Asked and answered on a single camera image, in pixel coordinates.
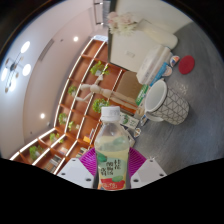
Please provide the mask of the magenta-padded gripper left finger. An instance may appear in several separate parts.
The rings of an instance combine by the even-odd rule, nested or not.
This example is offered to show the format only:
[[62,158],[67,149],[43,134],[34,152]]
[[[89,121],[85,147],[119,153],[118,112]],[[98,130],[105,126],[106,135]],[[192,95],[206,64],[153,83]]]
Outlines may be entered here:
[[80,158],[71,158],[58,176],[81,187],[94,189],[97,176],[95,149],[88,150]]

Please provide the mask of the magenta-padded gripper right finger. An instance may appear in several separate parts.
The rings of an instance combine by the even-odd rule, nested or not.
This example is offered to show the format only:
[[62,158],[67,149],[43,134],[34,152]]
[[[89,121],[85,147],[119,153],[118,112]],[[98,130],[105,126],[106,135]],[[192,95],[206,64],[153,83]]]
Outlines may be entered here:
[[136,149],[131,148],[128,159],[130,188],[140,188],[166,176],[154,158],[145,158]]

